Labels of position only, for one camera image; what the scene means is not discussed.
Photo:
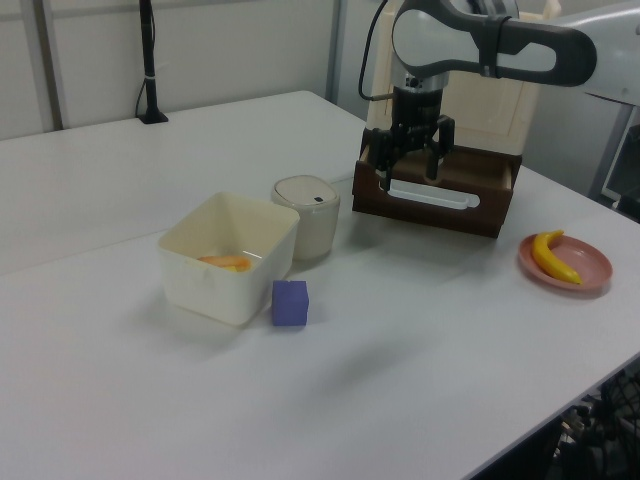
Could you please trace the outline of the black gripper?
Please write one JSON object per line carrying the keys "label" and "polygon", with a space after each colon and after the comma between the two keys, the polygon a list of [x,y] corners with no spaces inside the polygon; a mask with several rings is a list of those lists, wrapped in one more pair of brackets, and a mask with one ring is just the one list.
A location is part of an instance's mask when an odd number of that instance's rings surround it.
{"label": "black gripper", "polygon": [[409,91],[395,87],[391,130],[374,128],[369,142],[369,164],[389,191],[397,159],[425,150],[426,177],[435,180],[440,161],[453,149],[455,121],[440,115],[443,91]]}

